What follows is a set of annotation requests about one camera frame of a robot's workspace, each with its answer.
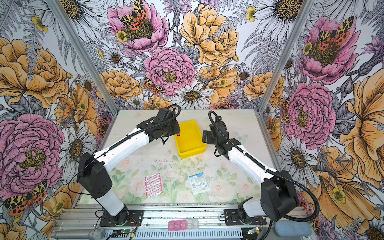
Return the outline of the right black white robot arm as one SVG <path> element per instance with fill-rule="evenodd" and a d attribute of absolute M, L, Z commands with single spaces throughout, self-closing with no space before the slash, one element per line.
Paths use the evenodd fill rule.
<path fill-rule="evenodd" d="M 269 168 L 251 155 L 239 141 L 230 139 L 221 117 L 210 121 L 210 129 L 203 131 L 203 142 L 214 145 L 215 156 L 223 156 L 241 167 L 260 186 L 260 198 L 249 198 L 238 205 L 240 219 L 247 223 L 251 218 L 264 216 L 274 222 L 282 218 L 299 222 L 300 218 L 289 216 L 299 206 L 299 199 L 288 173 Z"/>

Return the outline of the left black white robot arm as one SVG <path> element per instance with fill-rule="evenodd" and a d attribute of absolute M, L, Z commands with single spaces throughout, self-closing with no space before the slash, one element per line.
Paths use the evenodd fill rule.
<path fill-rule="evenodd" d="M 80 157 L 77 181 L 104 208 L 115 225 L 124 225 L 129 212 L 113 191 L 109 173 L 128 155 L 152 141 L 161 139 L 165 144 L 170 136 L 180 135 L 177 121 L 180 113 L 181 107 L 176 104 L 161 108 L 156 116 L 138 124 L 113 145 Z"/>

